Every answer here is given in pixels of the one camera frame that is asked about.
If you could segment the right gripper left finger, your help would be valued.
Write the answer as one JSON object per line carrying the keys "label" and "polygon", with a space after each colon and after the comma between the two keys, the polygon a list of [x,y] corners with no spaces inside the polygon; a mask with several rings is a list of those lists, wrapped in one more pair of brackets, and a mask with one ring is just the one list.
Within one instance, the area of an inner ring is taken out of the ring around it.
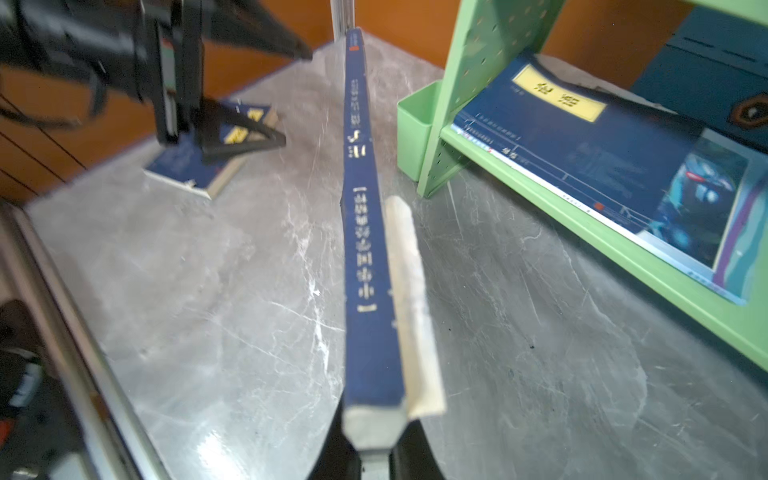
{"label": "right gripper left finger", "polygon": [[362,462],[342,429],[343,400],[340,399],[324,443],[307,476],[308,480],[360,480]]}

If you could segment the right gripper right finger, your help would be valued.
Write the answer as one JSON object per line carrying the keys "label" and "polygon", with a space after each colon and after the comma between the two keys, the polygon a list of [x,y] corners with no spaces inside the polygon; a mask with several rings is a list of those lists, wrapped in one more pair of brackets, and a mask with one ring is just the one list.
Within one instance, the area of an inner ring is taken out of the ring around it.
{"label": "right gripper right finger", "polygon": [[390,480],[444,480],[420,420],[411,421],[389,456]]}

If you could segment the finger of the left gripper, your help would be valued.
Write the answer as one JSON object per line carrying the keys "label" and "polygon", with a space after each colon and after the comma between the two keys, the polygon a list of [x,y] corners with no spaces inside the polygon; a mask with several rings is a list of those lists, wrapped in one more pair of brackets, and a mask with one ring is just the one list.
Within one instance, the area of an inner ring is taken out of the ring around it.
{"label": "finger of the left gripper", "polygon": [[[227,158],[246,152],[282,148],[286,136],[203,95],[203,46],[198,27],[175,25],[170,19],[141,19],[141,98],[152,104],[157,138],[175,145],[182,134],[193,134],[205,160],[214,154]],[[242,126],[265,134],[269,144],[245,143],[223,146],[220,124]]]}
{"label": "finger of the left gripper", "polygon": [[259,1],[202,1],[202,34],[207,40],[293,60],[311,60],[312,49]]}

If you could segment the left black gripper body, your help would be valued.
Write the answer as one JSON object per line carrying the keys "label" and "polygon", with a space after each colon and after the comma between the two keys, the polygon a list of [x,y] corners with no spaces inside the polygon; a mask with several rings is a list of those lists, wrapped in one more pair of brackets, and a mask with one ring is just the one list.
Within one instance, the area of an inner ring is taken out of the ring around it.
{"label": "left black gripper body", "polygon": [[175,80],[182,1],[3,1],[1,64],[54,78],[97,77],[116,90]]}

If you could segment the navy blue book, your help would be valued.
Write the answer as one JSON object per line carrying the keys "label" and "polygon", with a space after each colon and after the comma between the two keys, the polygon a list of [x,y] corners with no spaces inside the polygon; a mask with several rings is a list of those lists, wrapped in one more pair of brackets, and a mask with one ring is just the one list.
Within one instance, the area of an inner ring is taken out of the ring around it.
{"label": "navy blue book", "polygon": [[361,453],[392,449],[447,399],[412,210],[382,198],[360,29],[345,40],[345,392],[342,431]]}

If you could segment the navy book with yellow label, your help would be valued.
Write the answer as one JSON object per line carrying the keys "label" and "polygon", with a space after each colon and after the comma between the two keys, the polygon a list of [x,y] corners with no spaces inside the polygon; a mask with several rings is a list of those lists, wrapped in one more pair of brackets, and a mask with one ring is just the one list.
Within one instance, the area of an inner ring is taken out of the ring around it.
{"label": "navy book with yellow label", "polygon": [[645,230],[703,128],[556,77],[523,51],[452,127],[633,234]]}

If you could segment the colourful teal magazine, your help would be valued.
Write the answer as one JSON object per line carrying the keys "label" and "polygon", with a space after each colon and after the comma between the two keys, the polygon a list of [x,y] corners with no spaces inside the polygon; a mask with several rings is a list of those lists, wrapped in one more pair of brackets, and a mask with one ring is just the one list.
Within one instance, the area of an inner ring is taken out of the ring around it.
{"label": "colourful teal magazine", "polygon": [[453,131],[723,298],[737,305],[747,303],[767,223],[765,154],[704,130],[653,220],[633,234]]}

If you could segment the small green pen holder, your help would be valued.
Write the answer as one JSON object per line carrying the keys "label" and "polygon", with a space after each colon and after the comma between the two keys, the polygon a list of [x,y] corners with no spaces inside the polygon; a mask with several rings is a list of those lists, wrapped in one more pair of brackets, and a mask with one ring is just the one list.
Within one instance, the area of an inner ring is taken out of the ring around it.
{"label": "small green pen holder", "polygon": [[397,104],[397,166],[415,182],[420,179],[441,83],[436,80]]}

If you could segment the green wooden two-tier shelf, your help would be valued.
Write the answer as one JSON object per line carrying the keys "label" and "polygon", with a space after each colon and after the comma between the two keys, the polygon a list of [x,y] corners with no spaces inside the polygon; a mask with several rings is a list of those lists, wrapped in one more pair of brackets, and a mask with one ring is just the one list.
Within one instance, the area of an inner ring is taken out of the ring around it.
{"label": "green wooden two-tier shelf", "polygon": [[765,366],[766,3],[696,2],[629,89],[541,53],[561,8],[462,2],[400,169],[429,196],[482,167]]}

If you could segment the left aluminium corner post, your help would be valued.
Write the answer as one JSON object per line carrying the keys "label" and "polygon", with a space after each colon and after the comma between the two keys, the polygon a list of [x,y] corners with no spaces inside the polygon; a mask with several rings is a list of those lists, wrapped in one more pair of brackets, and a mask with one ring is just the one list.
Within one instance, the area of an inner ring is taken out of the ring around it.
{"label": "left aluminium corner post", "polygon": [[333,37],[339,41],[356,27],[356,1],[330,0]]}

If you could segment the aluminium rail frame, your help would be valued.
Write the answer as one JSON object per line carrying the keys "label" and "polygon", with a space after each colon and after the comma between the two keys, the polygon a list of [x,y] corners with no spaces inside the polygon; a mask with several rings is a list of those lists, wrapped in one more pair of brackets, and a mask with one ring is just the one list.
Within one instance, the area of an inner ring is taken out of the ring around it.
{"label": "aluminium rail frame", "polygon": [[1,204],[1,476],[167,479],[26,213]]}

